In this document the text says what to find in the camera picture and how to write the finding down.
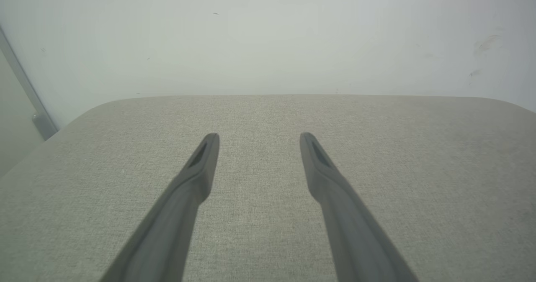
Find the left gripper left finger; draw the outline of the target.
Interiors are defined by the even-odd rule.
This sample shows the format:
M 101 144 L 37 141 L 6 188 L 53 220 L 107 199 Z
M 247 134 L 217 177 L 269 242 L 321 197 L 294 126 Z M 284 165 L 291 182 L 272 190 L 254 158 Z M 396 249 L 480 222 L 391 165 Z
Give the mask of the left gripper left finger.
M 207 134 L 100 282 L 181 282 L 199 206 L 208 198 L 219 135 Z

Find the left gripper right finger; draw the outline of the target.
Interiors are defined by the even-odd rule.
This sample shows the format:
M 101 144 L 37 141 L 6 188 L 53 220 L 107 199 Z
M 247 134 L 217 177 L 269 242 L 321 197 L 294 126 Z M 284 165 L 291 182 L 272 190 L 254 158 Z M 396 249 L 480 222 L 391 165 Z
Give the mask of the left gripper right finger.
M 402 255 L 312 133 L 300 151 L 320 204 L 339 282 L 418 282 Z

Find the grey metal wall rail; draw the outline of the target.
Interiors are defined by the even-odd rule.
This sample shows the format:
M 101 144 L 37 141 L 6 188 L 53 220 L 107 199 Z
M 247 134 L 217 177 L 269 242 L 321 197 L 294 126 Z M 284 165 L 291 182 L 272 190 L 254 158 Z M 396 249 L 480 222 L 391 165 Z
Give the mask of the grey metal wall rail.
M 30 103 L 35 109 L 35 113 L 32 117 L 32 122 L 35 125 L 35 128 L 38 130 L 42 138 L 46 141 L 55 135 L 59 130 L 56 128 L 54 122 L 52 121 L 48 111 L 45 109 L 41 99 L 36 93 L 32 83 L 30 82 L 24 68 L 22 67 L 17 55 L 11 47 L 10 42 L 5 35 L 4 30 L 0 26 L 0 50 L 4 54 L 8 65 L 12 69 L 17 81 L 24 90 L 26 96 L 28 97 Z

